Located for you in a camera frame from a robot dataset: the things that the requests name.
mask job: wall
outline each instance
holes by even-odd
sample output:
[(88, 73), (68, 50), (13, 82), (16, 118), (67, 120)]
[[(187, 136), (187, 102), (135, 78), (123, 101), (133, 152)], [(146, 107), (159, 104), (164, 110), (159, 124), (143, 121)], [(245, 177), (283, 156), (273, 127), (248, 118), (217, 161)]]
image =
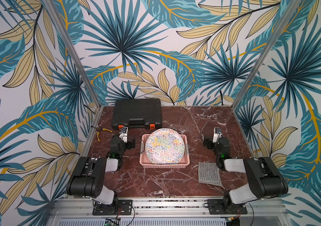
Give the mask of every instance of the wall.
[(288, 185), (295, 225), (321, 225), (321, 0), (302, 1), (236, 109), (255, 154), (269, 156)]
[(0, 225), (44, 224), (94, 106), (41, 2), (0, 0)]
[(220, 91), (230, 105), (288, 2), (82, 0), (65, 10), (81, 9), (83, 20), (58, 9), (65, 24), (83, 24), (68, 31), (102, 105), (122, 98), (219, 105)]

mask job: black mounting plate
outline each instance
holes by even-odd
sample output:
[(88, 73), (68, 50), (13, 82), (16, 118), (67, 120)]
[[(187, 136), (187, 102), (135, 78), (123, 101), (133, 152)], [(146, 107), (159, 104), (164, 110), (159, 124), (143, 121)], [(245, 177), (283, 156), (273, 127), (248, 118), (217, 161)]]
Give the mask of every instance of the black mounting plate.
[(241, 214), (247, 214), (246, 207), (243, 207), (244, 204), (233, 204), (226, 212), (222, 209), (221, 201), (222, 199), (207, 200), (207, 205), (208, 205), (208, 210), (210, 215), (219, 215), (219, 214), (237, 215), (237, 209), (241, 211)]
[[(133, 201), (131, 199), (120, 199), (119, 206), (122, 206), (122, 212), (119, 215), (131, 215), (131, 206)], [(102, 216), (102, 215), (117, 215), (118, 211), (109, 210), (110, 205), (95, 204), (93, 209), (93, 215)]]

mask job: gray handle on basket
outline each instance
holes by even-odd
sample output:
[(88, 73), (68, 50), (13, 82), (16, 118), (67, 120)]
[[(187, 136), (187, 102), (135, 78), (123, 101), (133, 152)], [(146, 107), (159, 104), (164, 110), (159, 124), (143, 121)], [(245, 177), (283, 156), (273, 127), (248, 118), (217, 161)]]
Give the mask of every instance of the gray handle on basket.
[(143, 150), (144, 150), (144, 141), (142, 140), (140, 144), (140, 153), (142, 153)]
[(189, 156), (190, 155), (190, 153), (189, 153), (189, 151), (188, 151), (188, 144), (185, 144), (185, 152), (186, 152), (186, 154)]

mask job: gray towel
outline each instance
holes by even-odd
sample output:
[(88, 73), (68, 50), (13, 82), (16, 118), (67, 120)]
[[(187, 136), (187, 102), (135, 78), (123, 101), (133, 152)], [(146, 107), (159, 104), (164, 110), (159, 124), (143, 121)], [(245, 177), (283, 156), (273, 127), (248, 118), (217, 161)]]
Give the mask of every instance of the gray towel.
[(222, 186), (219, 169), (214, 162), (199, 162), (198, 163), (198, 182), (204, 184), (212, 184)]

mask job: colorful patterned plate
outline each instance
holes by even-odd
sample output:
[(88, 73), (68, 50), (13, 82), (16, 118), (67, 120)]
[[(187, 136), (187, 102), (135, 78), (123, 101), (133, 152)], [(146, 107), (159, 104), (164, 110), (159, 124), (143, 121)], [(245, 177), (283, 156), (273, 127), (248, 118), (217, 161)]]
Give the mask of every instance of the colorful patterned plate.
[(184, 141), (173, 129), (158, 129), (148, 137), (145, 153), (153, 164), (177, 164), (184, 156)]

